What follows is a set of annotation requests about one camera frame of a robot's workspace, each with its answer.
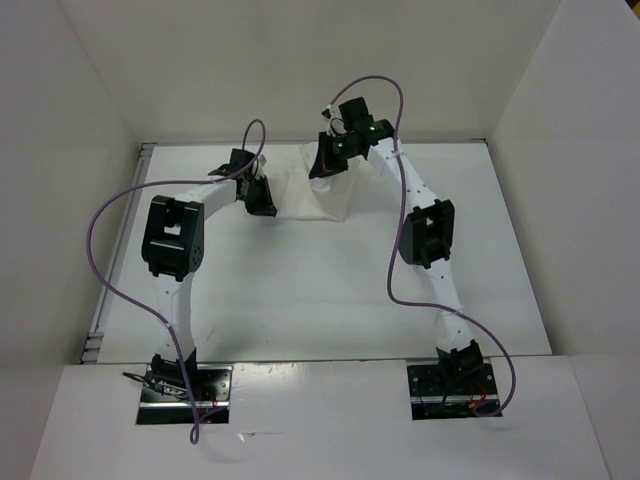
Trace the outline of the white pleated skirt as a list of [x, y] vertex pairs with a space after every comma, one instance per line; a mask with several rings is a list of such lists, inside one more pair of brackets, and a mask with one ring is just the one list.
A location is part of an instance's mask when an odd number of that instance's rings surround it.
[[265, 173], [281, 220], [343, 222], [347, 216], [360, 166], [357, 157], [345, 172], [327, 178], [309, 178], [318, 142], [302, 144], [291, 155], [266, 155]]

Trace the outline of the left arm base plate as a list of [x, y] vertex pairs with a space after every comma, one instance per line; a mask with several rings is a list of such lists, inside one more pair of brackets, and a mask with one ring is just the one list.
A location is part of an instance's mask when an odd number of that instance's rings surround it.
[[[231, 365], [201, 364], [198, 366], [196, 385], [193, 387], [198, 417], [205, 425], [227, 424], [230, 416], [230, 398], [233, 377]], [[192, 424], [193, 415], [186, 390], [166, 382], [155, 385], [145, 376], [133, 374], [142, 384], [136, 417], [137, 425]]]

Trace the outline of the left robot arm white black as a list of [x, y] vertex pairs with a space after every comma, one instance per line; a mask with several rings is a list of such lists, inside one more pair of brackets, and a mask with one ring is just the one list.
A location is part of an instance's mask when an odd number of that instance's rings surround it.
[[191, 296], [205, 256], [205, 223], [236, 202], [244, 203], [251, 215], [274, 217], [277, 208], [263, 171], [265, 163], [262, 154], [234, 149], [229, 161], [211, 171], [203, 183], [151, 201], [141, 254], [154, 279], [157, 312], [168, 338], [151, 360], [147, 382], [163, 385], [176, 399], [192, 397], [199, 387]]

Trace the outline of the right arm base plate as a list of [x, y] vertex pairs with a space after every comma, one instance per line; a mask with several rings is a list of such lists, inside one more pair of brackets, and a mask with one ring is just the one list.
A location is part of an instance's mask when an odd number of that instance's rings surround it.
[[501, 406], [491, 363], [458, 386], [446, 386], [436, 360], [406, 362], [413, 421], [466, 419], [490, 415]]

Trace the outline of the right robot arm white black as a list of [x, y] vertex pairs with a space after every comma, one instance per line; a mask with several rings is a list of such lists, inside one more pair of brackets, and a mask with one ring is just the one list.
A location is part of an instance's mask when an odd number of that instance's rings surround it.
[[462, 392], [482, 369], [483, 357], [462, 312], [451, 269], [455, 207], [439, 198], [423, 181], [407, 156], [396, 130], [376, 120], [362, 97], [323, 116], [328, 132], [319, 134], [318, 151], [309, 177], [330, 178], [348, 170], [348, 163], [365, 159], [393, 187], [400, 201], [400, 226], [393, 256], [414, 267], [432, 287], [436, 322], [438, 380], [449, 394]]

